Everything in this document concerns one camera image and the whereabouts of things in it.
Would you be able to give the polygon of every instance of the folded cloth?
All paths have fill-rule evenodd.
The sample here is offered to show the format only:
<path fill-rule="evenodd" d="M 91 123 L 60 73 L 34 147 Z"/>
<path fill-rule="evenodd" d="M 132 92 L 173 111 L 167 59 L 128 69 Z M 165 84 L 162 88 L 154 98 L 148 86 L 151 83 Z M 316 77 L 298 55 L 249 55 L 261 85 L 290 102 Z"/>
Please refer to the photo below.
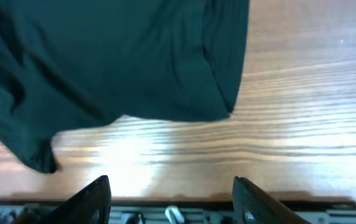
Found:
<path fill-rule="evenodd" d="M 126 114 L 216 121 L 236 102 L 249 0 L 0 0 L 0 141 L 57 166 L 59 131 Z"/>

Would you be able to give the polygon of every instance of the cloth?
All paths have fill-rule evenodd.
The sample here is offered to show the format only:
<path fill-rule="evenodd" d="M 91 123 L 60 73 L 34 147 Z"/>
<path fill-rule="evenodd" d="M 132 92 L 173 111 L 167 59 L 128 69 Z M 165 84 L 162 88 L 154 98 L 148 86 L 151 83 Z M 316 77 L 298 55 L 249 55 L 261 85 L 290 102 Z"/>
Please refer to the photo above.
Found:
<path fill-rule="evenodd" d="M 59 131 L 229 117 L 248 1 L 0 0 L 0 141 L 53 173 Z"/>

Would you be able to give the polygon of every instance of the wooden table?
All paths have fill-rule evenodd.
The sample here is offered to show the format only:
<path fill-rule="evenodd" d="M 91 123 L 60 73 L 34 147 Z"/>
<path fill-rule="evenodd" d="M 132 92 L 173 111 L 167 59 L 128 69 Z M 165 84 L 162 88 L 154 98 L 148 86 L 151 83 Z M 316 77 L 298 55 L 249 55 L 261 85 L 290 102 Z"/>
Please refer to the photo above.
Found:
<path fill-rule="evenodd" d="M 247 43 L 231 119 L 61 133 L 53 175 L 0 145 L 0 196 L 69 198 L 107 174 L 114 197 L 230 200 L 237 175 L 281 199 L 356 200 L 356 1 L 252 0 Z"/>

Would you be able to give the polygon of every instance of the wood grain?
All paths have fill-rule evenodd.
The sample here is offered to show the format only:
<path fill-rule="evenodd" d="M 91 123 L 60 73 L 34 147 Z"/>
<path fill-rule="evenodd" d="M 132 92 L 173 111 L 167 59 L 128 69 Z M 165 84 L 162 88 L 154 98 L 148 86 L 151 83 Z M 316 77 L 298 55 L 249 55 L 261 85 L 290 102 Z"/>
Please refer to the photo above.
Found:
<path fill-rule="evenodd" d="M 253 0 L 226 121 L 122 117 L 53 144 L 54 175 L 0 145 L 0 196 L 68 198 L 106 174 L 114 197 L 230 200 L 238 175 L 280 199 L 356 200 L 356 1 Z"/>

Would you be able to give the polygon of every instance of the teal fabric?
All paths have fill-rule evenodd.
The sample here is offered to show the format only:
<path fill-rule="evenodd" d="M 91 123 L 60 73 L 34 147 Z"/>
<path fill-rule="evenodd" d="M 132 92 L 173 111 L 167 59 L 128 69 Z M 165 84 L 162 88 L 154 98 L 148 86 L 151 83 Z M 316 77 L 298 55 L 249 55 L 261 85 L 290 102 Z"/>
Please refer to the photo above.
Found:
<path fill-rule="evenodd" d="M 216 121 L 233 111 L 248 0 L 0 0 L 0 141 L 57 169 L 59 131 L 126 114 Z"/>

